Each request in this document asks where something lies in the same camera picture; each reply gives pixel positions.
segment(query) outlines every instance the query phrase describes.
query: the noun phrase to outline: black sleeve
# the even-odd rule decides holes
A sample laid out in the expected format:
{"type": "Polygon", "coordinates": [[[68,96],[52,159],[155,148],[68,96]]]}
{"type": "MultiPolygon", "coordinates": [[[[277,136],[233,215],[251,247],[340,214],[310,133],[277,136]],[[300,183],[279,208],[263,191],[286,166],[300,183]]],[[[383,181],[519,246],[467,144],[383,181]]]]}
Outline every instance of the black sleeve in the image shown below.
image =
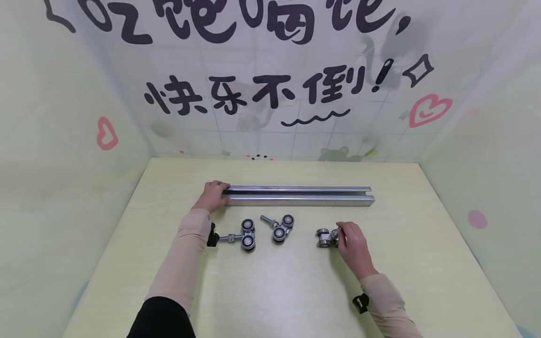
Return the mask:
{"type": "Polygon", "coordinates": [[[188,314],[165,297],[147,299],[131,326],[128,338],[195,338],[188,314]]]}

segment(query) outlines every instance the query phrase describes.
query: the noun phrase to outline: pink dot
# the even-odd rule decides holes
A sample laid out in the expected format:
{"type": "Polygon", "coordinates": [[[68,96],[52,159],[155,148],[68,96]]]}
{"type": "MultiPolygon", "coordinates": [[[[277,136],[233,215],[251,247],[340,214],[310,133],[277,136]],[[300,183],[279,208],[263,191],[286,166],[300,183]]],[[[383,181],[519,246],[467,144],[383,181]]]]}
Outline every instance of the pink dot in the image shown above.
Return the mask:
{"type": "Polygon", "coordinates": [[[468,223],[476,229],[484,229],[489,225],[486,216],[479,210],[470,210],[468,213],[468,223]]]}

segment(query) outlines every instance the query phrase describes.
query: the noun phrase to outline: metal rail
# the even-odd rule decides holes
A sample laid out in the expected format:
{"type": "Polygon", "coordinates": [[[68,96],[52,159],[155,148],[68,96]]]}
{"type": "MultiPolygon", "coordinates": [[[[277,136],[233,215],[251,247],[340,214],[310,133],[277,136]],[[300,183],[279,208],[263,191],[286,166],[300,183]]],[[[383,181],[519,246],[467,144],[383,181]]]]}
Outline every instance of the metal rail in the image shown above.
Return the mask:
{"type": "Polygon", "coordinates": [[[232,185],[223,196],[230,206],[369,207],[370,187],[273,187],[232,185]]]}

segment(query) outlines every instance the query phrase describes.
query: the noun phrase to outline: wooden table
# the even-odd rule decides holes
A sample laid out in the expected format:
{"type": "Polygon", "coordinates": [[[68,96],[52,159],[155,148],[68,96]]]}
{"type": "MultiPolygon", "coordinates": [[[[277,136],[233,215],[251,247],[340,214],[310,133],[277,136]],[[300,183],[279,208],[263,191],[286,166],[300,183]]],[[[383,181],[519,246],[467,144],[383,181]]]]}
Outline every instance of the wooden table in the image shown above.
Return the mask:
{"type": "Polygon", "coordinates": [[[177,225],[206,181],[236,185],[368,185],[371,207],[230,207],[212,215],[221,235],[256,221],[256,250],[207,248],[192,311],[198,337],[380,337],[352,298],[362,293],[336,249],[315,231],[355,221],[376,268],[400,290],[425,337],[519,337],[417,164],[153,158],[111,238],[64,337],[124,337],[177,225]],[[265,214],[289,213],[281,246],[265,214]]]}

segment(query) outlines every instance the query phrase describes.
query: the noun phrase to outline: pink heart outline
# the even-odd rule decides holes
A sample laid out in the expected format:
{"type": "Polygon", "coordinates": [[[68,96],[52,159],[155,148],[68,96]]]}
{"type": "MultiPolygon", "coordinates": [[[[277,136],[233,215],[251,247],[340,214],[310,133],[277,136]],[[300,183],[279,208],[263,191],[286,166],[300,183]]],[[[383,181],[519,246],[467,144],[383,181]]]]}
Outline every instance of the pink heart outline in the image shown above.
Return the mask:
{"type": "Polygon", "coordinates": [[[118,136],[116,136],[115,129],[113,128],[111,122],[105,116],[102,116],[98,119],[98,135],[96,136],[96,142],[98,143],[98,147],[101,150],[111,150],[118,144],[118,136]],[[104,127],[106,127],[113,136],[113,139],[107,143],[103,143],[103,139],[107,135],[104,127]]]}
{"type": "Polygon", "coordinates": [[[442,98],[441,100],[439,99],[439,96],[436,95],[436,94],[428,94],[422,98],[420,98],[417,102],[415,102],[415,104],[413,105],[411,111],[410,111],[410,128],[416,128],[416,127],[420,127],[421,125],[424,125],[424,124],[427,124],[427,123],[430,123],[430,122],[433,122],[437,119],[439,119],[440,117],[442,117],[450,108],[451,106],[453,105],[453,100],[450,99],[450,98],[442,98]],[[430,106],[428,107],[428,109],[432,110],[434,109],[435,107],[441,105],[441,104],[444,104],[445,105],[445,108],[437,113],[436,115],[434,115],[434,112],[429,112],[429,113],[425,113],[423,110],[421,110],[419,112],[419,117],[420,118],[427,118],[426,120],[423,120],[423,121],[419,121],[419,122],[416,122],[415,121],[415,116],[417,114],[417,109],[419,108],[419,106],[427,101],[427,100],[430,100],[430,106]]]}

